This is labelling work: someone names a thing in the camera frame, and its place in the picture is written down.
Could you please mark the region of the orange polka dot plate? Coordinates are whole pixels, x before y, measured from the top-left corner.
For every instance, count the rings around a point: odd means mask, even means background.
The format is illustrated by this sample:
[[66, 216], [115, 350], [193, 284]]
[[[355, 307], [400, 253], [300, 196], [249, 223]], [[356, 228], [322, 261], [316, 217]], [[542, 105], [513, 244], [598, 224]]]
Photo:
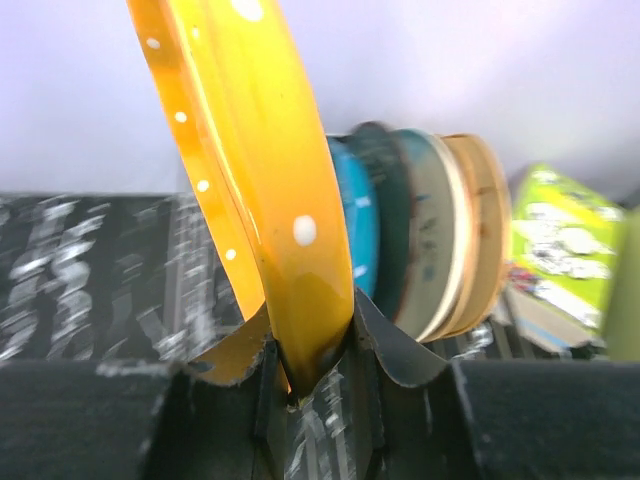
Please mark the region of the orange polka dot plate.
[[132, 1], [168, 125], [244, 315], [265, 307], [291, 390], [337, 363], [354, 312], [340, 192], [275, 1]]

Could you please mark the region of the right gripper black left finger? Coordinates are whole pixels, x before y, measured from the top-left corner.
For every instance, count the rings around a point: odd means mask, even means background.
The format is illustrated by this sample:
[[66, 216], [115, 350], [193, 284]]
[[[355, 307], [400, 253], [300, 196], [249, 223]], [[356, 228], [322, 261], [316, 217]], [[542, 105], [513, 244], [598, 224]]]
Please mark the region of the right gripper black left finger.
[[194, 362], [9, 360], [5, 479], [274, 479], [278, 358], [265, 310]]

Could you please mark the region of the blue polka dot plate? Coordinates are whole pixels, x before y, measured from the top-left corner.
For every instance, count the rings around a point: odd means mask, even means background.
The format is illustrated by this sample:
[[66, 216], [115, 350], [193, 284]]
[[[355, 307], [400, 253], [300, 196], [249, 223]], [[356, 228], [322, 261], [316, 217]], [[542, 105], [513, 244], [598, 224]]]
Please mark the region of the blue polka dot plate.
[[354, 282], [373, 296], [379, 261], [379, 217], [375, 188], [361, 160], [336, 137], [328, 136], [348, 233]]

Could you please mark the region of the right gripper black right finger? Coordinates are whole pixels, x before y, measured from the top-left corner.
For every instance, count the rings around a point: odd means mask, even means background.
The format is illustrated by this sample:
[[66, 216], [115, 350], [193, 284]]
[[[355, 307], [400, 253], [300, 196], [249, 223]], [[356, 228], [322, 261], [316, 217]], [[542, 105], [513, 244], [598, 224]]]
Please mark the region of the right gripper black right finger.
[[360, 479], [635, 479], [639, 368], [585, 360], [450, 360], [363, 292], [352, 320]]

